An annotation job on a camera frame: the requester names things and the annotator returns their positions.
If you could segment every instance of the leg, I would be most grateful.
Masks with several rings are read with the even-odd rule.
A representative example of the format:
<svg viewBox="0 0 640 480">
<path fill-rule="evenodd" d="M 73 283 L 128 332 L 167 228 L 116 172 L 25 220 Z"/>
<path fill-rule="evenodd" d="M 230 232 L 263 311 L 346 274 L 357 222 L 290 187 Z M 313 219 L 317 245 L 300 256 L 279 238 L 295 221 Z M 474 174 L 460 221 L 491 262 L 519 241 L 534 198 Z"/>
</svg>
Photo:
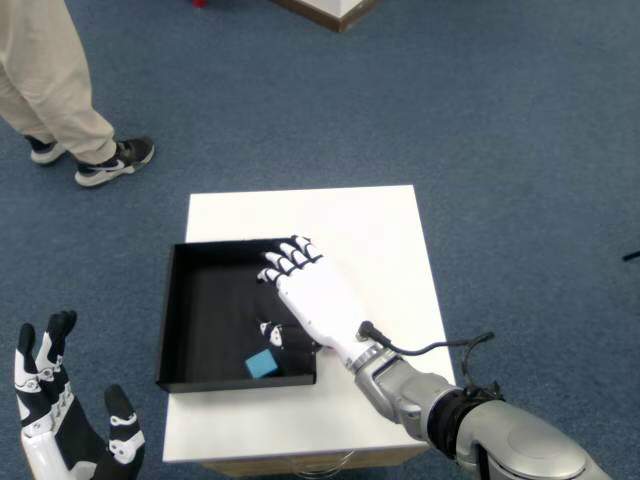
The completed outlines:
<svg viewBox="0 0 640 480">
<path fill-rule="evenodd" d="M 3 0 L 0 16 L 0 62 L 42 124 L 81 162 L 111 158 L 113 127 L 93 109 L 89 68 L 64 0 Z"/>
<path fill-rule="evenodd" d="M 42 123 L 20 92 L 13 86 L 4 68 L 0 64 L 0 116 L 14 130 L 24 136 L 30 136 L 42 143 L 51 143 L 55 139 Z"/>
</svg>

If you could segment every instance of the sneaker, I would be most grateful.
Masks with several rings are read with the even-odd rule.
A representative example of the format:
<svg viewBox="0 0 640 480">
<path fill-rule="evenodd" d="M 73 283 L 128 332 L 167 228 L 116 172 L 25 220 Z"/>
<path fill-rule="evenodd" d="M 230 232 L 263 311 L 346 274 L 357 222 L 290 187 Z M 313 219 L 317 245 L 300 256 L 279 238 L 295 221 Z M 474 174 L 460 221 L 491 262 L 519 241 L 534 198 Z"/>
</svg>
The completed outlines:
<svg viewBox="0 0 640 480">
<path fill-rule="evenodd" d="M 98 165 L 78 163 L 75 179 L 83 187 L 95 187 L 122 174 L 132 174 L 149 163 L 155 152 L 149 137 L 133 138 L 118 142 L 116 153 Z"/>
<path fill-rule="evenodd" d="M 59 159 L 67 151 L 58 142 L 42 143 L 37 138 L 25 136 L 31 144 L 31 160 L 38 165 L 49 165 Z"/>
</svg>

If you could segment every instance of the robotic thumb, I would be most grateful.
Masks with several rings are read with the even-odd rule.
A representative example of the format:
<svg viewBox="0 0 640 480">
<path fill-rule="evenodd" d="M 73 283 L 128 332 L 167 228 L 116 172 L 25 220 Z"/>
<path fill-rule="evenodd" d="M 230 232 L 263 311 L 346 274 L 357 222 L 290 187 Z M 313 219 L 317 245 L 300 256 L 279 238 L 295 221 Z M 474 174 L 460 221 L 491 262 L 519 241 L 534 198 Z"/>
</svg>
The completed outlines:
<svg viewBox="0 0 640 480">
<path fill-rule="evenodd" d="M 111 424 L 109 446 L 93 480 L 134 480 L 144 459 L 144 435 L 138 417 L 120 385 L 107 388 L 104 400 Z"/>
</svg>

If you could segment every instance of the cable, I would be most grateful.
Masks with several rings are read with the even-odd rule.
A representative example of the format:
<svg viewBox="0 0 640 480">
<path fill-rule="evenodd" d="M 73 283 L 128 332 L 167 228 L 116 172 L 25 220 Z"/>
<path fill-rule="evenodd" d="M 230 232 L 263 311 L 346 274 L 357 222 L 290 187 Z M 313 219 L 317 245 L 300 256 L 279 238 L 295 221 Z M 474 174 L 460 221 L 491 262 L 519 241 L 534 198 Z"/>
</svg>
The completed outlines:
<svg viewBox="0 0 640 480">
<path fill-rule="evenodd" d="M 630 253 L 629 255 L 625 255 L 624 257 L 622 257 L 622 261 L 623 262 L 629 262 L 629 261 L 633 260 L 634 258 L 638 258 L 638 257 L 640 257 L 640 251 Z"/>
<path fill-rule="evenodd" d="M 495 336 L 493 332 L 487 332 L 487 333 L 483 333 L 478 337 L 472 338 L 471 340 L 452 340 L 448 342 L 435 342 L 430 345 L 427 345 L 424 348 L 421 348 L 420 350 L 405 350 L 403 348 L 399 348 L 393 345 L 391 340 L 385 337 L 384 334 L 380 330 L 378 330 L 376 327 L 374 327 L 373 323 L 369 321 L 365 321 L 360 324 L 360 328 L 358 329 L 358 335 L 363 338 L 370 338 L 371 340 L 378 342 L 383 347 L 393 350 L 394 352 L 399 353 L 401 355 L 407 355 L 409 357 L 424 355 L 425 353 L 430 352 L 434 348 L 438 348 L 438 347 L 466 347 L 463 366 L 462 366 L 463 373 L 468 370 L 466 365 L 467 357 L 469 356 L 469 353 L 471 353 L 471 350 L 473 349 L 473 347 L 475 347 L 478 343 L 486 342 L 487 340 L 490 340 Z"/>
<path fill-rule="evenodd" d="M 391 342 L 390 339 L 385 337 L 383 333 L 373 326 L 373 323 L 369 321 L 362 322 L 360 324 L 360 328 L 358 329 L 358 336 L 360 338 L 370 338 L 378 342 L 383 347 L 386 347 L 390 350 L 393 350 L 396 353 L 401 355 L 407 355 L 411 357 L 415 357 L 418 355 L 424 355 L 425 353 L 433 350 L 438 347 L 464 347 L 464 352 L 462 354 L 462 362 L 461 362 L 461 370 L 464 375 L 464 381 L 466 386 L 464 388 L 465 395 L 469 398 L 485 398 L 490 400 L 504 400 L 504 396 L 500 391 L 500 385 L 498 382 L 493 382 L 488 387 L 479 387 L 473 381 L 473 377 L 471 377 L 471 373 L 469 372 L 469 355 L 471 351 L 480 343 L 491 340 L 495 337 L 493 332 L 486 332 L 482 335 L 478 335 L 471 340 L 453 340 L 450 342 L 436 342 L 431 345 L 427 345 L 420 350 L 404 350 L 402 348 L 398 348 Z"/>
</svg>

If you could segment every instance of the white robotic hand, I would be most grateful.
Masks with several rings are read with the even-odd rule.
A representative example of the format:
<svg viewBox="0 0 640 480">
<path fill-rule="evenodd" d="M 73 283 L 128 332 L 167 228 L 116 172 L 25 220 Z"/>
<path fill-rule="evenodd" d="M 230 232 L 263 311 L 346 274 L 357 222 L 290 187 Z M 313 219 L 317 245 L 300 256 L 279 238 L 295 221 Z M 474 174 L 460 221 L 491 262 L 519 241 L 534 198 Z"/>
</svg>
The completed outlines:
<svg viewBox="0 0 640 480">
<path fill-rule="evenodd" d="M 37 357 L 35 330 L 24 324 L 15 353 L 14 386 L 20 440 L 35 480 L 134 480 L 144 458 L 144 437 L 122 389 L 105 392 L 111 415 L 109 449 L 87 421 L 62 365 L 75 312 L 51 317 Z"/>
<path fill-rule="evenodd" d="M 353 369 L 367 352 L 378 345 L 357 338 L 365 310 L 349 281 L 306 237 L 292 237 L 280 244 L 282 253 L 264 257 L 273 267 L 258 274 L 258 280 L 276 286 L 284 304 L 304 330 L 320 345 L 336 350 L 344 365 Z"/>
</svg>

